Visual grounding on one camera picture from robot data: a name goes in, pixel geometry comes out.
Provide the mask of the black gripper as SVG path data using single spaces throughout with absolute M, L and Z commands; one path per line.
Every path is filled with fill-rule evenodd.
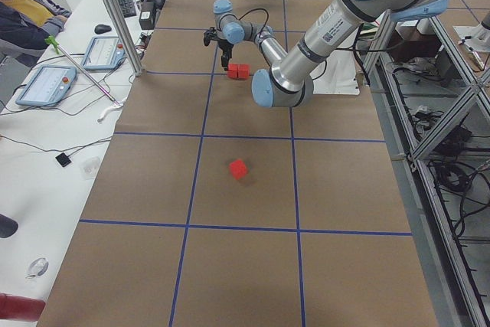
M 230 55 L 232 55 L 232 50 L 234 45 L 231 44 L 226 39 L 219 38 L 217 40 L 218 47 L 222 50 L 222 55 L 220 57 L 220 65 L 222 68 L 228 68 Z

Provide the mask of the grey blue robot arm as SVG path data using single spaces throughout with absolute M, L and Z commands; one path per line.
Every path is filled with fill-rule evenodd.
M 254 101 L 267 108 L 296 107 L 313 94 L 311 72 L 361 24 L 374 21 L 385 11 L 395 22 L 430 18 L 443 13 L 448 4 L 449 0 L 334 0 L 298 43 L 285 51 L 266 24 L 241 21 L 229 0 L 217 0 L 215 25 L 205 31 L 203 42 L 218 43 L 224 69 L 235 44 L 253 42 L 269 65 L 253 75 Z

